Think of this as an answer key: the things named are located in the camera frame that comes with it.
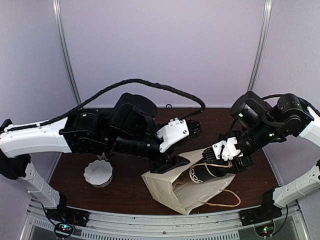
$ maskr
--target dark brown table surface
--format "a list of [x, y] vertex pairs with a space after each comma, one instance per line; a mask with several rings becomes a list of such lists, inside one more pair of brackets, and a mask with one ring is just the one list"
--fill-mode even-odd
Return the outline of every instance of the dark brown table surface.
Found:
[[[157, 123], [168, 122], [170, 118], [183, 117], [193, 109], [162, 108]], [[200, 137], [176, 149], [178, 153], [194, 151], [211, 146], [220, 133], [225, 133], [232, 122], [227, 108], [207, 108], [191, 119], [201, 122]], [[170, 208], [153, 200], [141, 177], [149, 170], [148, 161], [117, 155], [110, 161], [114, 168], [113, 180], [104, 188], [95, 188], [85, 181], [85, 168], [97, 157], [93, 154], [63, 154], [55, 169], [50, 185], [65, 194], [71, 207], [118, 214], [173, 215]], [[255, 165], [247, 172], [236, 175], [227, 189], [241, 198], [241, 205], [247, 208], [261, 204], [264, 192], [278, 186], [273, 171], [263, 151], [254, 154]], [[234, 205], [238, 201], [228, 192], [222, 192], [209, 203]], [[211, 213], [233, 208], [203, 205], [191, 213]]]

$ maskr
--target brown paper bag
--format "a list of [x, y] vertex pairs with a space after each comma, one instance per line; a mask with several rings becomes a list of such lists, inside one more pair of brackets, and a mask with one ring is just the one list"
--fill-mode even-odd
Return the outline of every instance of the brown paper bag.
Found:
[[191, 210], [200, 207], [205, 202], [222, 192], [234, 179], [235, 174], [227, 174], [224, 177], [215, 178], [204, 183], [188, 181], [183, 185], [173, 186], [175, 180], [192, 165], [202, 158], [204, 149], [180, 154], [190, 163], [185, 166], [174, 168], [164, 174], [150, 173], [142, 175], [154, 200], [175, 210], [183, 215], [189, 215]]

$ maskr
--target light purple wall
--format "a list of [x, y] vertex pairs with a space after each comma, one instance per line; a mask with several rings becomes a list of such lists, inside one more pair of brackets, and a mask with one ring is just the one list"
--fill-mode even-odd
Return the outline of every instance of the light purple wall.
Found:
[[[273, 1], [254, 91], [261, 96], [294, 93], [320, 109], [320, 1]], [[287, 142], [270, 144], [266, 151], [285, 184], [320, 159], [320, 148], [301, 138], [289, 137]], [[320, 191], [316, 191], [299, 201], [314, 240], [320, 239], [319, 199]]]
[[[80, 97], [128, 78], [169, 84], [210, 107], [230, 107], [248, 87], [261, 29], [262, 0], [61, 0]], [[131, 84], [91, 107], [111, 107], [125, 92], [158, 106], [196, 103]]]
[[[0, 2], [1, 123], [41, 121], [75, 106], [58, 36], [51, 0]], [[45, 179], [55, 157], [32, 155]], [[17, 239], [29, 202], [25, 188], [0, 175], [0, 239]]]

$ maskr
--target paper cup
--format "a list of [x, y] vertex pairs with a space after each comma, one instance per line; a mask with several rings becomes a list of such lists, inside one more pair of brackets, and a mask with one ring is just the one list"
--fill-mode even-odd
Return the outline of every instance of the paper cup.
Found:
[[103, 188], [112, 181], [113, 172], [110, 162], [97, 159], [84, 169], [83, 176], [95, 188]]

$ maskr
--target black cable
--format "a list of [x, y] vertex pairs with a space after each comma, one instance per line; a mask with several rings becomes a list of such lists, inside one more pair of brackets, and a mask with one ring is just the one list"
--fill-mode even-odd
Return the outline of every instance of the black cable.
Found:
[[224, 151], [225, 145], [221, 145], [221, 151], [220, 151], [220, 159], [223, 160], [222, 158], [222, 153]]
[[[159, 84], [159, 83], [153, 83], [153, 82], [146, 81], [146, 80], [139, 79], [139, 78], [133, 78], [133, 79], [122, 80], [120, 82], [117, 82], [115, 84], [112, 84], [110, 86], [105, 87], [104, 89], [100, 90], [95, 95], [93, 95], [92, 97], [88, 98], [83, 103], [79, 104], [78, 106], [72, 108], [68, 112], [66, 112], [66, 113], [64, 113], [64, 114], [62, 114], [60, 116], [54, 117], [54, 118], [52, 118], [52, 119], [50, 119], [48, 121], [42, 122], [42, 123], [40, 123], [39, 126], [42, 127], [42, 126], [46, 126], [46, 125], [49, 125], [49, 124], [53, 124], [53, 123], [55, 123], [57, 121], [60, 121], [61, 119], [64, 119], [64, 118], [68, 117], [70, 114], [73, 114], [74, 112], [76, 112], [79, 109], [83, 108], [85, 105], [87, 105], [88, 103], [92, 102], [96, 98], [100, 97], [102, 94], [104, 94], [104, 93], [106, 93], [106, 92], [108, 92], [108, 91], [110, 91], [112, 89], [115, 89], [117, 87], [120, 87], [122, 85], [132, 84], [132, 83], [143, 84], [143, 85], [146, 85], [146, 86], [151, 87], [151, 88], [156, 88], [156, 89], [162, 89], [162, 90], [165, 90], [165, 91], [169, 91], [169, 92], [172, 92], [172, 93], [177, 94], [179, 96], [182, 96], [182, 97], [185, 97], [185, 98], [190, 99], [192, 101], [195, 101], [196, 103], [198, 103], [201, 106], [201, 108], [199, 110], [196, 110], [196, 111], [184, 116], [183, 119], [191, 117], [191, 116], [194, 116], [194, 115], [197, 115], [197, 114], [200, 114], [206, 108], [205, 103], [200, 98], [198, 98], [198, 97], [196, 97], [196, 96], [194, 96], [192, 94], [189, 94], [187, 92], [178, 90], [178, 89], [176, 89], [176, 88], [174, 88], [172, 86], [163, 85], [163, 84]], [[13, 127], [13, 128], [8, 129], [8, 132], [17, 131], [17, 130], [23, 130], [23, 129], [36, 128], [36, 127], [38, 127], [36, 124], [17, 126], [17, 127]]]
[[46, 211], [46, 209], [45, 209], [45, 206], [44, 206], [42, 203], [41, 203], [41, 206], [42, 206], [42, 209], [43, 209], [43, 212], [44, 212], [45, 217], [49, 220], [49, 222], [50, 222], [52, 225], [56, 226], [56, 224], [48, 217], [47, 211]]
[[264, 96], [262, 100], [267, 100], [267, 99], [273, 99], [273, 98], [280, 98], [283, 94], [272, 94], [268, 96]]
[[242, 154], [242, 152], [240, 151], [237, 155], [235, 155], [233, 158], [236, 159], [238, 158], [240, 155]]
[[263, 114], [263, 115], [261, 116], [261, 121], [262, 121], [264, 124], [269, 125], [269, 126], [271, 126], [271, 127], [275, 127], [275, 128], [280, 128], [280, 127], [282, 127], [282, 126], [285, 124], [284, 122], [269, 121], [269, 120], [267, 119], [266, 114]]
[[286, 214], [285, 214], [284, 221], [283, 221], [282, 225], [279, 227], [278, 231], [276, 231], [275, 233], [270, 235], [271, 237], [273, 237], [274, 235], [278, 234], [281, 231], [281, 229], [284, 227], [284, 225], [286, 224], [286, 221], [287, 221], [287, 218], [288, 218], [289, 209], [288, 209], [288, 205], [286, 205], [285, 207], [286, 207]]

